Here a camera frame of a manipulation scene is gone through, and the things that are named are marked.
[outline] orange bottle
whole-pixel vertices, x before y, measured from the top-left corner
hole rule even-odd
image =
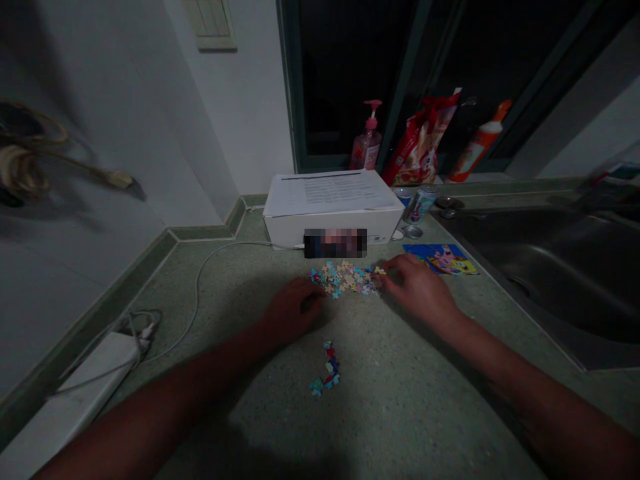
[[[510,108],[511,100],[504,100],[504,102],[498,105],[498,110],[495,112],[493,118],[480,125],[449,174],[449,180],[464,182],[464,180],[467,179],[471,170],[475,168],[480,159],[487,150],[489,150],[491,144],[498,138],[498,135],[502,133],[502,120]]]

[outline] snack bag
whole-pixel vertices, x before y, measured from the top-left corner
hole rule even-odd
[[[387,185],[433,183],[438,171],[437,148],[457,108],[462,88],[450,97],[425,97],[424,110],[407,120],[407,130],[382,172]]]

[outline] power strip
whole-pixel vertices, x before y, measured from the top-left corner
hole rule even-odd
[[[146,348],[149,342],[140,340],[140,344]],[[137,355],[132,336],[108,333],[60,386],[60,390],[90,380],[128,361],[133,365]],[[0,478],[31,478],[92,422],[130,369],[131,366],[124,366],[104,378],[48,400],[0,454]]]

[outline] window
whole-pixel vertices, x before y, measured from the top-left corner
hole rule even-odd
[[[438,148],[446,173],[500,102],[505,130],[479,166],[503,171],[562,94],[630,18],[628,0],[281,0],[297,171],[347,168],[370,113],[380,171],[423,96],[461,105]]]

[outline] sink basin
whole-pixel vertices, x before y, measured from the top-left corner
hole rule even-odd
[[[580,368],[640,366],[640,229],[552,207],[437,214]]]

